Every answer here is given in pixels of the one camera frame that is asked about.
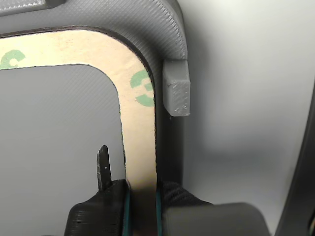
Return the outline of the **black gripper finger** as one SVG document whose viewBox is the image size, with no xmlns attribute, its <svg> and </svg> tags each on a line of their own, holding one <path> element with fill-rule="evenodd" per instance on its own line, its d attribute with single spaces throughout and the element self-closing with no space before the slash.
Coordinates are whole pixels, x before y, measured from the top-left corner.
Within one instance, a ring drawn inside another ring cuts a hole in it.
<svg viewBox="0 0 315 236">
<path fill-rule="evenodd" d="M 125 179 L 112 180 L 108 147 L 97 153 L 98 192 L 69 212 L 65 236 L 130 236 L 130 189 Z"/>
<path fill-rule="evenodd" d="M 156 192 L 160 236 L 268 236 L 262 213 L 248 203 L 214 205 L 180 184 L 159 181 Z"/>
</svg>

